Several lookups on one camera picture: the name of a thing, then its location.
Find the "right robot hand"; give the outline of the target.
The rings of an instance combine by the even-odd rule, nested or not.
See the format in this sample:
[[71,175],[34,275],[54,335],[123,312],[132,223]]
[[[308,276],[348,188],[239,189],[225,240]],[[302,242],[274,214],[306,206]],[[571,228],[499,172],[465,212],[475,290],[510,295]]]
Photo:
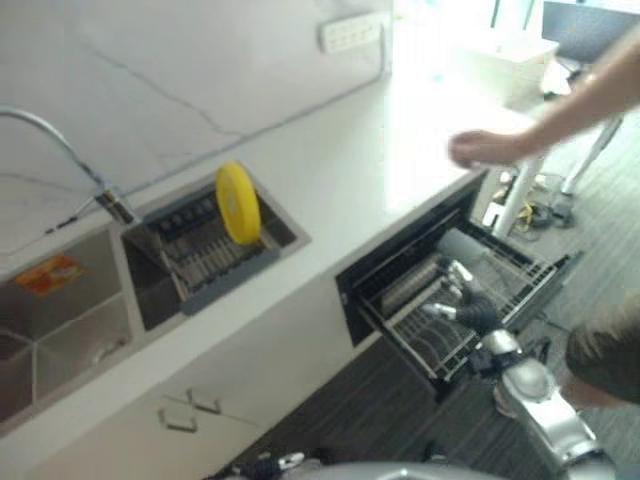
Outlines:
[[458,260],[444,257],[438,262],[445,284],[459,296],[457,306],[425,303],[421,309],[427,314],[450,322],[457,322],[480,337],[503,328],[492,300],[476,277]]

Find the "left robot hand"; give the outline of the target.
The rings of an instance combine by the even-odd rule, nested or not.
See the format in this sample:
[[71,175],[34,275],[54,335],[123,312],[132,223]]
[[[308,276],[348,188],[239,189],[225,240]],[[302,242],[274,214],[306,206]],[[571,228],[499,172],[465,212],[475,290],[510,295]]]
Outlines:
[[286,471],[299,467],[306,459],[303,452],[280,457],[267,454],[248,463],[229,464],[217,475],[217,479],[277,479]]

